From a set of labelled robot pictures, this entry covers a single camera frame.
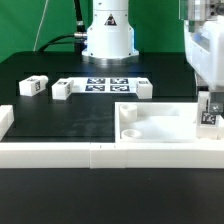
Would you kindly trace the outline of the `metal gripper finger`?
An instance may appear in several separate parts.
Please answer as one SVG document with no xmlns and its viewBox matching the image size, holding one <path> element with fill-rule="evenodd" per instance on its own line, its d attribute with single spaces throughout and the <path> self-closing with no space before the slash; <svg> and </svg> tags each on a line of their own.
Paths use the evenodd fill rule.
<svg viewBox="0 0 224 224">
<path fill-rule="evenodd" d="M 209 112 L 221 115 L 224 112 L 224 92 L 211 91 L 209 95 Z"/>
</svg>

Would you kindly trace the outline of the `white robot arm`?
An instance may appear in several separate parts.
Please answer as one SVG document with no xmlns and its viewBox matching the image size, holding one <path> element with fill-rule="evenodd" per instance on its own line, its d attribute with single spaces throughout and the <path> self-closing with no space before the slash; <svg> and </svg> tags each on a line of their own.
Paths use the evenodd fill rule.
<svg viewBox="0 0 224 224">
<path fill-rule="evenodd" d="M 93 22 L 87 29 L 87 62 L 122 63 L 139 56 L 128 21 L 129 0 L 93 0 Z M 187 62 L 196 84 L 208 88 L 208 111 L 224 113 L 224 0 L 179 0 Z"/>
</svg>

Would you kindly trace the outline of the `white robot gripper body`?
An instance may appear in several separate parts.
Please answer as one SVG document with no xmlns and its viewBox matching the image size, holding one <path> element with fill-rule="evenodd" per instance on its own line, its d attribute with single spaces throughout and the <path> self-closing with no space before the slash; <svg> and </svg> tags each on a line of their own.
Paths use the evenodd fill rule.
<svg viewBox="0 0 224 224">
<path fill-rule="evenodd" d="M 184 22 L 187 62 L 214 91 L 224 90 L 224 19 L 195 23 Z"/>
</svg>

